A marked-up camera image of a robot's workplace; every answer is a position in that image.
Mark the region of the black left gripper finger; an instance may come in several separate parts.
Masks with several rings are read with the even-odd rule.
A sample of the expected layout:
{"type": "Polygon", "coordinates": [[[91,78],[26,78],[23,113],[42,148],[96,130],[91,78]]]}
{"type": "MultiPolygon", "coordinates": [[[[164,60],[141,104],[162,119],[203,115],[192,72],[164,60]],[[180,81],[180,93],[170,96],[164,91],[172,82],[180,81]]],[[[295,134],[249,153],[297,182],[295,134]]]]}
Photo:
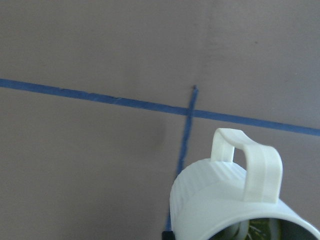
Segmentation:
{"type": "Polygon", "coordinates": [[[175,240],[176,238],[175,238],[175,234],[174,234],[174,232],[173,231],[163,231],[162,233],[161,233],[161,239],[162,240],[175,240]]]}

